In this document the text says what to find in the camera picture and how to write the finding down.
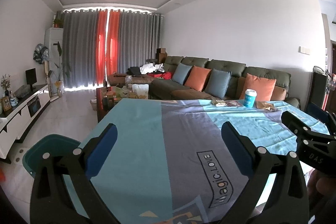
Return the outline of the right hand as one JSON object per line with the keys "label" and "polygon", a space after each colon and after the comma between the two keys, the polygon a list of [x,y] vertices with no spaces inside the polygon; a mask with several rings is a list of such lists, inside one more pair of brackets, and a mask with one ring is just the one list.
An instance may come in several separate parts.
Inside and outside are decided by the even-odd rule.
{"label": "right hand", "polygon": [[335,178],[329,178],[318,170],[313,170],[307,183],[307,194],[310,201],[317,202],[322,198],[335,197]]}

